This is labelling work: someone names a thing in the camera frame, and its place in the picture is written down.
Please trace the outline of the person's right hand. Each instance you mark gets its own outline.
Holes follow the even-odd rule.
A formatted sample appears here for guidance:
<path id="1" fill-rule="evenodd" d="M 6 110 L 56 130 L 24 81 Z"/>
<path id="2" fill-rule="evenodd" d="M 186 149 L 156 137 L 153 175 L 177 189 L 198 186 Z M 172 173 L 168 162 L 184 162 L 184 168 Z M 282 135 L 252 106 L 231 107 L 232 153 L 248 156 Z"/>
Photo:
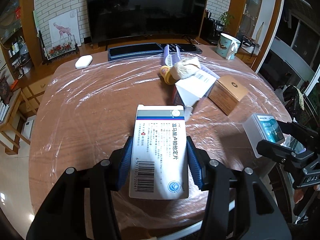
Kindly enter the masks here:
<path id="1" fill-rule="evenodd" d="M 317 198 L 319 198 L 319 191 L 320 191 L 319 187 L 320 187 L 320 185 L 315 185 L 313 187 L 313 189 L 318 193 Z M 300 202 L 303 199 L 303 196 L 304 196 L 305 192 L 307 191 L 307 189 L 309 189 L 309 187 L 296 189 L 294 191 L 293 201 L 294 201 L 295 204 L 297 204 L 298 202 Z"/>

